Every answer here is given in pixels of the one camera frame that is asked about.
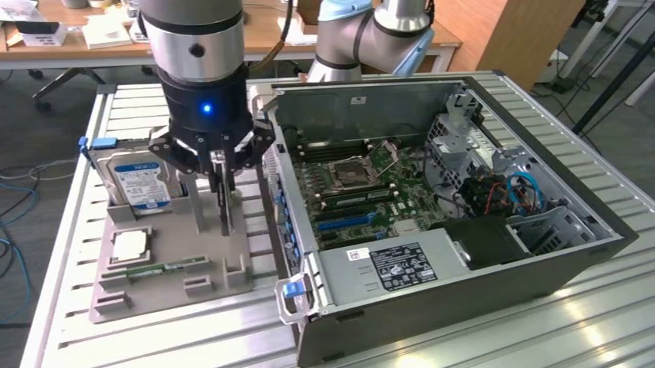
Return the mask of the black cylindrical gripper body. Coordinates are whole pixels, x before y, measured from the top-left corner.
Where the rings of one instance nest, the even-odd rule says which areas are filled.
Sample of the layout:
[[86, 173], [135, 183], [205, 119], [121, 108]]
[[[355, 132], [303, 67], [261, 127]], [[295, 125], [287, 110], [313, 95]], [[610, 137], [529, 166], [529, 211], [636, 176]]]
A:
[[211, 151], [233, 151], [253, 130], [247, 76], [247, 71], [235, 71], [221, 80], [191, 82], [159, 72], [170, 132], [194, 150], [203, 143]]

